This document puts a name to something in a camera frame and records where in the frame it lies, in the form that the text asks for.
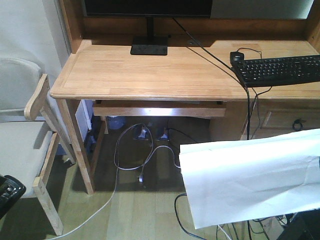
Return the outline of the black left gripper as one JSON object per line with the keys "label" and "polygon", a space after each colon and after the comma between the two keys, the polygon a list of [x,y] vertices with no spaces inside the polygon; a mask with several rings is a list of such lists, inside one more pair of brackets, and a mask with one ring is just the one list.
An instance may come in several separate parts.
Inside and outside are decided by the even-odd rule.
{"label": "black left gripper", "polygon": [[0,177],[0,218],[24,195],[26,186],[11,175]]}

